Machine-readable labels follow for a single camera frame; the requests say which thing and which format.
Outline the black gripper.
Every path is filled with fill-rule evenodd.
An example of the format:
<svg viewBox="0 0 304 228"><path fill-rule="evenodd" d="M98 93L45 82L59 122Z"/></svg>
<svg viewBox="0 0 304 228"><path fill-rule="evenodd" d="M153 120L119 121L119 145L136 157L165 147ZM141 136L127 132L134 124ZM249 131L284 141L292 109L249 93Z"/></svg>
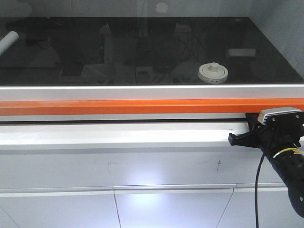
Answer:
<svg viewBox="0 0 304 228"><path fill-rule="evenodd" d="M304 114L287 114L268 120L266 125L261 124L257 118L258 113L247 113L250 131L243 134L229 133L230 145L260 145L270 151L278 146L290 145L301 147L299 143L304 136Z"/></svg>

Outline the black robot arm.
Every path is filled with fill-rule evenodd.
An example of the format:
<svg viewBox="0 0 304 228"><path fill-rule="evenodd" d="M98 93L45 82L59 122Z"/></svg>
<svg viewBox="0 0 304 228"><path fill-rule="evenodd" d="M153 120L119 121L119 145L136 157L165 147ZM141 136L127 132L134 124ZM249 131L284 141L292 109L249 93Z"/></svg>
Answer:
<svg viewBox="0 0 304 228"><path fill-rule="evenodd" d="M285 113L262 121L258 114L247 113L249 132L230 133L231 145L259 148L288 188L288 197L295 212L304 215L304 156L299 141L304 135L304 113Z"/></svg>

